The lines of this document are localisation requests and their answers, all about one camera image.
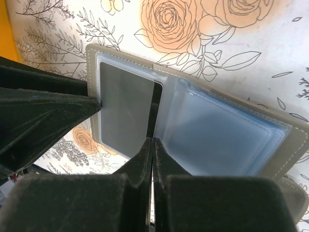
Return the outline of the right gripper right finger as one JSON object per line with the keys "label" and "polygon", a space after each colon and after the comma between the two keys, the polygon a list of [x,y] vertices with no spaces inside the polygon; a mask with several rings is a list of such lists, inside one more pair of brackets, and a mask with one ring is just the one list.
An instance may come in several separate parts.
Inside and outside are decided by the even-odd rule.
{"label": "right gripper right finger", "polygon": [[157,232],[294,232],[299,218],[278,182],[194,176],[152,140]]}

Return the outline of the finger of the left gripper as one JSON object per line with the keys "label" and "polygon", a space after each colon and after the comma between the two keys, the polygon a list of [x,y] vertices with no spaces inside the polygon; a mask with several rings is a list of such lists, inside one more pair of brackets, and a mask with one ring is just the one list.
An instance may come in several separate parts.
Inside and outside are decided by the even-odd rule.
{"label": "finger of the left gripper", "polygon": [[29,167],[101,109],[85,81],[0,59],[0,177]]}

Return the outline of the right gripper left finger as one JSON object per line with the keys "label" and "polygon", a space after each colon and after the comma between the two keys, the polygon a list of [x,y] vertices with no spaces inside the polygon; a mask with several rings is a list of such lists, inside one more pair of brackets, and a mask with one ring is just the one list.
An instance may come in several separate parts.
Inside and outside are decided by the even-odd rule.
{"label": "right gripper left finger", "polygon": [[110,175],[28,174],[0,210],[3,232],[147,232],[152,139]]}

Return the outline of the yellow toy bin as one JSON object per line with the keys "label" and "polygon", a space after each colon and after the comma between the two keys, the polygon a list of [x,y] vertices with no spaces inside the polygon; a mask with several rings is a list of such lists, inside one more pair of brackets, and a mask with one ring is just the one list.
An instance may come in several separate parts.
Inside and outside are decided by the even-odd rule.
{"label": "yellow toy bin", "polygon": [[13,31],[9,20],[6,1],[0,0],[0,56],[18,61]]}

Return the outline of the grey card holder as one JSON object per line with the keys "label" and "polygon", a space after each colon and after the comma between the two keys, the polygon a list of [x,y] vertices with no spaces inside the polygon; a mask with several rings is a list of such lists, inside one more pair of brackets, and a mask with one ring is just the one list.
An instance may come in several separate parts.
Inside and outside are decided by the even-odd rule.
{"label": "grey card holder", "polygon": [[[307,122],[224,93],[184,72],[89,44],[88,95],[99,103],[101,62],[154,72],[163,89],[160,97],[153,96],[146,137],[160,139],[167,153],[187,172],[197,176],[271,178],[287,191],[298,210],[298,221],[303,217],[309,198],[285,175],[308,150]],[[100,139],[100,112],[91,117],[92,136],[110,148]]]}

